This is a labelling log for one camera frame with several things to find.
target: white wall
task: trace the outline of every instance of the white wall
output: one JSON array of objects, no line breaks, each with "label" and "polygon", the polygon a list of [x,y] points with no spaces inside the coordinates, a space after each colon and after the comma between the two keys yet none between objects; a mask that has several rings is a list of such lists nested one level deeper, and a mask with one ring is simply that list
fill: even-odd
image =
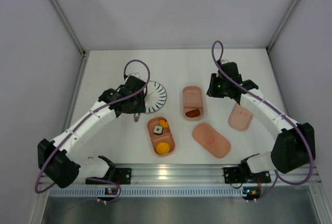
[{"label": "white wall", "polygon": [[27,223],[37,144],[61,131],[80,55],[48,0],[0,0],[0,223]]},{"label": "white wall", "polygon": [[332,0],[302,0],[271,57],[293,117],[315,128],[316,165],[332,199]]},{"label": "white wall", "polygon": [[58,0],[86,49],[265,47],[291,0]]}]

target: sausage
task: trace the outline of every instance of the sausage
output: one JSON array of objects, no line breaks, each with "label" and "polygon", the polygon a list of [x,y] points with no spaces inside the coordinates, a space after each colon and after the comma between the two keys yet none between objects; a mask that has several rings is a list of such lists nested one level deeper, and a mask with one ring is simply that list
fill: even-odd
[{"label": "sausage", "polygon": [[195,110],[192,110],[192,111],[189,111],[186,113],[186,116],[188,118],[194,118],[194,117],[197,117],[201,114],[201,112],[198,110],[198,109],[195,109]]}]

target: red mark on plate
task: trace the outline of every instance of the red mark on plate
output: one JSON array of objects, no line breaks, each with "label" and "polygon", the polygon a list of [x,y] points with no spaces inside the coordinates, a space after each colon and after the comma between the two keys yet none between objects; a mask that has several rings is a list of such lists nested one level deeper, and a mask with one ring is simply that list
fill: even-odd
[{"label": "red mark on plate", "polygon": [[207,140],[207,144],[210,145],[216,140],[215,137],[210,137],[209,140]]}]

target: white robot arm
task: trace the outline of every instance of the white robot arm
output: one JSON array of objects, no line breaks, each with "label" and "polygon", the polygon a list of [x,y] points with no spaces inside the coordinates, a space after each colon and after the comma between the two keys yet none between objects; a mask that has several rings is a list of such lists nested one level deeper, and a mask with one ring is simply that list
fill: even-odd
[{"label": "white robot arm", "polygon": [[77,161],[80,148],[90,140],[103,126],[118,118],[121,114],[140,114],[145,112],[146,91],[134,97],[120,101],[137,92],[146,82],[135,76],[129,76],[126,83],[117,90],[108,89],[98,98],[92,108],[75,124],[52,141],[46,139],[38,144],[38,165],[42,169],[50,154],[56,149],[52,160],[44,169],[60,188],[65,188],[77,178],[97,177],[112,180],[115,165],[106,157],[87,158]]},{"label": "white robot arm", "polygon": [[[222,73],[218,71],[217,74],[211,75],[207,95],[234,99],[238,104],[252,112],[275,140],[271,152],[252,155],[241,161],[239,166],[246,177],[269,170],[288,173],[310,162],[308,150],[294,127],[298,128],[301,135],[305,137],[312,159],[315,159],[314,129],[310,124],[300,124],[279,111],[265,98],[255,83],[251,80],[242,80],[235,62],[223,64],[220,60],[215,62],[222,69]],[[246,91],[236,86],[230,79]]]}]

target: pink tray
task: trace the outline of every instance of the pink tray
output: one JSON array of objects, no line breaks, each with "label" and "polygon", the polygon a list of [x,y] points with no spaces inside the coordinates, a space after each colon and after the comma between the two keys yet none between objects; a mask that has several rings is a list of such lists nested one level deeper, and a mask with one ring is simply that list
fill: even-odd
[{"label": "pink tray", "polygon": [[199,124],[193,130],[192,136],[216,158],[223,158],[230,151],[230,143],[208,124]]},{"label": "pink tray", "polygon": [[236,103],[228,118],[228,124],[230,127],[244,132],[248,130],[253,117],[254,115],[248,109]]},{"label": "pink tray", "polygon": [[[156,125],[159,125],[159,120],[161,120],[161,119],[167,121],[164,117],[157,117],[154,119],[150,119],[149,122],[147,123],[147,129],[149,131],[151,143],[152,143],[152,146],[154,148],[156,155],[158,155],[160,157],[165,157],[165,156],[168,156],[173,153],[173,151],[175,150],[175,142],[174,142],[174,138],[173,138],[171,129],[169,127],[164,128],[161,135],[154,134],[154,128]],[[161,142],[165,142],[170,145],[170,151],[167,154],[161,155],[161,154],[157,153],[156,147]]]},{"label": "pink tray", "polygon": [[[183,113],[186,120],[197,121],[203,118],[203,97],[202,90],[196,86],[189,86],[183,89]],[[186,113],[192,110],[198,109],[200,112],[199,116],[189,118]]]}]

